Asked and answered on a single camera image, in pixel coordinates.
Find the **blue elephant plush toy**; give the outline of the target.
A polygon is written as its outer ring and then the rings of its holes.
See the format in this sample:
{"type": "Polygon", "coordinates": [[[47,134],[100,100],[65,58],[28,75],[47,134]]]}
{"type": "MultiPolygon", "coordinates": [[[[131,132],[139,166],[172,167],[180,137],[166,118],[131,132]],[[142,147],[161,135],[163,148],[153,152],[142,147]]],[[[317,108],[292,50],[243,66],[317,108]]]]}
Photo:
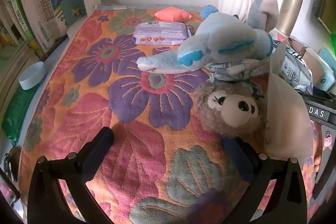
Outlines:
{"type": "Polygon", "coordinates": [[[137,66],[143,72],[175,75],[209,64],[264,60],[273,52],[269,33],[277,21],[277,0],[254,0],[245,22],[237,15],[212,12],[176,50],[140,57],[137,66]]]}

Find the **gold steel thermos tumbler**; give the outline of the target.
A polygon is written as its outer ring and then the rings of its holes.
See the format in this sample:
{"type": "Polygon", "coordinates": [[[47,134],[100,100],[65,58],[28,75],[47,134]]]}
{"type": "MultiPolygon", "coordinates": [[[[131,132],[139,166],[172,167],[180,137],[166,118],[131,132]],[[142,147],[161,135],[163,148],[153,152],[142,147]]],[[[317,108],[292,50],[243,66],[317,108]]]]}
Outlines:
{"type": "Polygon", "coordinates": [[[297,21],[303,0],[283,0],[276,28],[285,36],[290,36],[297,21]]]}

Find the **grey brown bear plush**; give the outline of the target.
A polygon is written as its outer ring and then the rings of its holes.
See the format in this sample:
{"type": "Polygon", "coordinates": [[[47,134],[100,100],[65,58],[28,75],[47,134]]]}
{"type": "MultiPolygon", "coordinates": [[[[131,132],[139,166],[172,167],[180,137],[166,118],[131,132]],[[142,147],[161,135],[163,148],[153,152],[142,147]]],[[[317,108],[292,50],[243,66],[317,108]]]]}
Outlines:
{"type": "Polygon", "coordinates": [[[250,81],[204,82],[195,91],[197,116],[204,129],[229,138],[263,129],[266,99],[250,81]]]}

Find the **purple wet wipes pack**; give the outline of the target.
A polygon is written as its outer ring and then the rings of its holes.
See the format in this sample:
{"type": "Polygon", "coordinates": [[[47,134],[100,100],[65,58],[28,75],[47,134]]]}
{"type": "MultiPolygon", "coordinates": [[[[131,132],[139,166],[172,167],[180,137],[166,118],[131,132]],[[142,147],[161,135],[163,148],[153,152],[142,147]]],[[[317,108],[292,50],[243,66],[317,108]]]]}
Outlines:
{"type": "Polygon", "coordinates": [[[132,41],[137,45],[178,46],[190,37],[184,23],[151,21],[136,26],[132,41]]]}

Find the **white down jacket wipes pouch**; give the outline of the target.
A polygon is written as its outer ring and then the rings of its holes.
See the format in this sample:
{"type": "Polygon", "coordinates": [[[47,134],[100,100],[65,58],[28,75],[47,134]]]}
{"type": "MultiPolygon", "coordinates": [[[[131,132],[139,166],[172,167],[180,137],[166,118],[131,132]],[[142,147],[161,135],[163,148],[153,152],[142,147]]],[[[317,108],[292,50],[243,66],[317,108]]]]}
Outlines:
{"type": "Polygon", "coordinates": [[[313,94],[313,76],[302,56],[286,42],[273,41],[270,71],[278,75],[295,90],[313,94]]]}

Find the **coral pink small cushion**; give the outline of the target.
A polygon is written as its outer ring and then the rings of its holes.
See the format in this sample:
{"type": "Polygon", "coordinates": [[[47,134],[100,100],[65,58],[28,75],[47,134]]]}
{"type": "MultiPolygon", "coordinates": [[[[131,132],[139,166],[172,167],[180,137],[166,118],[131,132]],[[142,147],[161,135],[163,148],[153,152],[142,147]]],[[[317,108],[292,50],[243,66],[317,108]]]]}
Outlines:
{"type": "Polygon", "coordinates": [[[168,7],[159,10],[154,15],[157,19],[164,22],[179,22],[183,23],[192,18],[192,15],[184,10],[177,9],[175,7],[168,7]]]}

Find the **row of standing books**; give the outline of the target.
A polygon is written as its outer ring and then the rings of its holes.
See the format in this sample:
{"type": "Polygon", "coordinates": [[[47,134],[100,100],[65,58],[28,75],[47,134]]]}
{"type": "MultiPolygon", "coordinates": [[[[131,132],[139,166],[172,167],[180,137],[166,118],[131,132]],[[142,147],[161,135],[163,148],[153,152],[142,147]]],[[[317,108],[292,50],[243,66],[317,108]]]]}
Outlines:
{"type": "Polygon", "coordinates": [[[45,0],[4,0],[25,41],[40,59],[45,59],[67,33],[61,35],[48,20],[45,0]]]}

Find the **green packet at table edge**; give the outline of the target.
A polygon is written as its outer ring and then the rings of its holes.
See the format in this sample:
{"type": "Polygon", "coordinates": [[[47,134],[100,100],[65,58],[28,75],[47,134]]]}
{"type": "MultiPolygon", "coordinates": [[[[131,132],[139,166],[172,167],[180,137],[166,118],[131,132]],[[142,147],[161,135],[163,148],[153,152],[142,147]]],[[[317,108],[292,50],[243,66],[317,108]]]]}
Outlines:
{"type": "Polygon", "coordinates": [[[23,90],[19,86],[6,109],[1,129],[13,147],[18,144],[23,121],[38,88],[39,84],[29,90],[23,90]]]}

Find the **light blue tissue pack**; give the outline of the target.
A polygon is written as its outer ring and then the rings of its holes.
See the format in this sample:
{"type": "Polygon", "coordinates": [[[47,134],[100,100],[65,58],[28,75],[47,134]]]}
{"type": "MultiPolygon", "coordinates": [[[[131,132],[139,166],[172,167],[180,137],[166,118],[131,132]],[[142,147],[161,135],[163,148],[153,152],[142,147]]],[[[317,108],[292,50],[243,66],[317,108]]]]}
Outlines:
{"type": "Polygon", "coordinates": [[[335,84],[335,77],[329,65],[312,48],[306,48],[303,55],[313,77],[313,86],[328,92],[335,84]]]}

